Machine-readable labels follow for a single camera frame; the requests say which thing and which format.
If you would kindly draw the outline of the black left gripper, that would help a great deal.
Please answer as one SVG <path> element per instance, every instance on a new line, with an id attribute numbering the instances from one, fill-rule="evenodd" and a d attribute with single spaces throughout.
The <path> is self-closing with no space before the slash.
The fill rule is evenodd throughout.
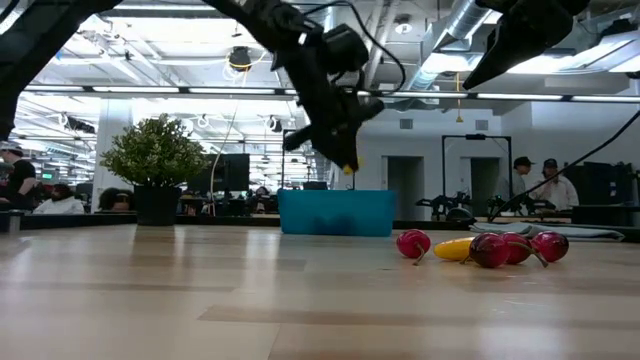
<path id="1" fill-rule="evenodd" d="M 340 168 L 357 167 L 357 134 L 362 124 L 384 109 L 377 98 L 360 100 L 358 92 L 331 83 L 311 48 L 279 50 L 274 69 L 282 68 L 297 92 L 298 104 L 310 124 L 285 137 L 283 148 L 294 150 L 309 141 Z"/>

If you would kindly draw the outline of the overhead light bar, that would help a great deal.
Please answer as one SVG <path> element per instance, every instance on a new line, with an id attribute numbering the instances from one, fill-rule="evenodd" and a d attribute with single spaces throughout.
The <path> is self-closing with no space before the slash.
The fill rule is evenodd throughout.
<path id="1" fill-rule="evenodd" d="M 24 93 L 55 96 L 131 96 L 156 98 L 229 98 L 229 99 L 293 99 L 299 97 L 294 89 L 253 87 L 170 87 L 170 86 L 74 86 L 74 85 L 28 85 Z M 383 94 L 378 91 L 359 91 L 360 97 L 375 96 L 383 99 L 445 99 L 472 101 L 533 101 L 575 102 L 640 105 L 640 95 L 571 95 L 571 94 L 522 94 L 495 92 L 449 92 L 449 91 L 399 91 Z"/>

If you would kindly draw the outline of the black rig frame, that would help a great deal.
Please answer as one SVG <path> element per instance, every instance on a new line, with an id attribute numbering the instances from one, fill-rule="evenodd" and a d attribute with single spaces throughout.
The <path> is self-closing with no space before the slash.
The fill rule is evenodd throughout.
<path id="1" fill-rule="evenodd" d="M 280 172 L 280 189 L 285 189 L 285 187 L 286 187 L 286 185 L 285 185 L 285 174 L 286 174 L 285 173 L 285 165 L 286 164 L 285 163 L 286 163 L 287 150 L 285 149 L 285 144 L 284 143 L 285 143 L 285 140 L 286 140 L 286 136 L 289 133 L 293 133 L 295 131 L 296 130 L 294 130 L 294 129 L 284 129 L 283 132 L 282 132 L 282 150 L 281 150 L 281 165 L 280 165 L 280 170 L 281 170 L 281 172 Z M 347 174 L 347 175 L 351 176 L 351 183 L 346 186 L 346 189 L 347 190 L 354 190 L 355 186 L 356 186 L 356 174 L 355 173 L 350 173 L 350 174 Z"/>
<path id="2" fill-rule="evenodd" d="M 506 153 L 507 153 L 507 161 L 506 164 L 502 165 L 502 167 L 499 169 L 499 175 L 501 177 L 504 177 L 505 175 L 508 176 L 508 186 L 507 189 L 509 190 L 510 194 L 513 194 L 512 191 L 512 182 L 513 182 L 513 174 L 512 174 L 512 165 L 513 165 L 513 151 L 512 151 L 512 137 L 511 136 L 502 136 L 502 135 L 486 135 L 486 134 L 482 134 L 482 133 L 475 133 L 475 134 L 451 134 L 451 135 L 442 135 L 441 136 L 441 140 L 440 140 L 440 146 L 441 146 L 441 185 L 442 185 L 442 190 L 441 193 L 443 196 L 446 196 L 448 194 L 447 192 L 447 160 L 446 160 L 446 156 L 447 156 L 447 145 L 446 145 L 446 141 L 451 138 L 451 139 L 463 139 L 465 141 L 485 141 L 487 139 L 501 139 L 504 140 L 507 144 L 507 148 L 506 148 Z"/>

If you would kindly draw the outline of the black ceiling device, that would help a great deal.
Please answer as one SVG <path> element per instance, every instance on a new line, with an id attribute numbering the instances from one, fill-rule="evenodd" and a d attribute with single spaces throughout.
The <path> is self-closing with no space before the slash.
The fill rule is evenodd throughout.
<path id="1" fill-rule="evenodd" d="M 249 48 L 245 46 L 233 47 L 228 57 L 230 68 L 236 72 L 247 72 L 251 68 Z"/>

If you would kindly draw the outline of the black monitor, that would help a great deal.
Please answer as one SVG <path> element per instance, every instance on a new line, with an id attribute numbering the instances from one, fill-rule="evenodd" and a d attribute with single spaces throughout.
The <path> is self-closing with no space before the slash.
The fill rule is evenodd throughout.
<path id="1" fill-rule="evenodd" d="M 250 156 L 248 154 L 208 154 L 206 167 L 187 182 L 190 191 L 205 194 L 247 191 L 249 189 Z"/>

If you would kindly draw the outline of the person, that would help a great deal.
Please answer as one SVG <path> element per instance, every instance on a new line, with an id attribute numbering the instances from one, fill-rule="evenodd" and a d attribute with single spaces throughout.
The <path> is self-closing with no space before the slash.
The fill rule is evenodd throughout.
<path id="1" fill-rule="evenodd" d="M 526 190 L 525 176 L 531 171 L 533 162 L 526 156 L 514 160 L 510 176 L 499 180 L 496 195 L 503 200 L 509 200 Z"/>
<path id="2" fill-rule="evenodd" d="M 39 215 L 79 215 L 84 214 L 83 203 L 75 198 L 74 192 L 68 185 L 53 186 L 50 198 L 33 210 Z"/>
<path id="3" fill-rule="evenodd" d="M 253 196 L 254 205 L 253 210 L 256 214 L 265 214 L 267 212 L 267 205 L 270 201 L 270 190 L 265 186 L 260 186 Z"/>
<path id="4" fill-rule="evenodd" d="M 14 144 L 1 146 L 0 157 L 12 166 L 6 186 L 0 189 L 0 208 L 32 209 L 37 186 L 35 167 Z"/>
<path id="5" fill-rule="evenodd" d="M 127 189 L 107 188 L 99 197 L 99 212 L 131 212 L 135 210 L 134 193 Z"/>
<path id="6" fill-rule="evenodd" d="M 551 178 L 551 181 L 530 193 L 535 200 L 546 200 L 555 206 L 555 210 L 569 211 L 579 205 L 579 197 L 576 188 L 571 181 L 563 175 L 557 175 L 559 171 L 558 163 L 555 159 L 549 158 L 543 163 L 543 177 L 535 182 L 541 182 Z"/>

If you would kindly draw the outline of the green plant in black pot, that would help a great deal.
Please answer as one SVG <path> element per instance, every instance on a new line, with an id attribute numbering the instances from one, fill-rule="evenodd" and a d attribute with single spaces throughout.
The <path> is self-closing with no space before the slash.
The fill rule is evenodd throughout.
<path id="1" fill-rule="evenodd" d="M 172 226 L 180 185 L 206 168 L 207 156 L 181 120 L 162 113 L 114 136 L 100 164 L 134 187 L 138 224 Z"/>

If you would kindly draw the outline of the yellow pepper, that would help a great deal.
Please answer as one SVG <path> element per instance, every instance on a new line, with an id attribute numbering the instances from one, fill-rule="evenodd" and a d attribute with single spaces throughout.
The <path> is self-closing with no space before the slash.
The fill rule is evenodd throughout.
<path id="1" fill-rule="evenodd" d="M 473 237 L 465 237 L 439 243 L 433 249 L 434 255 L 447 261 L 463 261 L 469 256 L 469 247 L 473 240 Z"/>

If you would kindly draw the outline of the teal plastic container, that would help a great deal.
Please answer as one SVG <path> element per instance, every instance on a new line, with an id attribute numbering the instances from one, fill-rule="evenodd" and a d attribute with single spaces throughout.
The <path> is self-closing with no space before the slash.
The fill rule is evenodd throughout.
<path id="1" fill-rule="evenodd" d="M 284 234 L 387 237 L 395 219 L 389 190 L 279 190 Z"/>

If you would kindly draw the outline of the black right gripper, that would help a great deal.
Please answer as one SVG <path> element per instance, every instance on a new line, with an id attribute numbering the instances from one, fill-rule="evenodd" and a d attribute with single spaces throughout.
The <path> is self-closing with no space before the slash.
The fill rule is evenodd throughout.
<path id="1" fill-rule="evenodd" d="M 474 0 L 501 14 L 487 38 L 487 48 L 463 83 L 465 90 L 490 81 L 561 42 L 574 15 L 590 0 Z"/>

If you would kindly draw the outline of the black cabinet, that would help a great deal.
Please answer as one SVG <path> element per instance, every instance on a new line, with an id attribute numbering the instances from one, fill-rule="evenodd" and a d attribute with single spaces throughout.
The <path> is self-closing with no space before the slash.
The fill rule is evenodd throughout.
<path id="1" fill-rule="evenodd" d="M 584 162 L 564 175 L 579 198 L 571 210 L 573 224 L 640 226 L 640 170 L 631 163 Z"/>

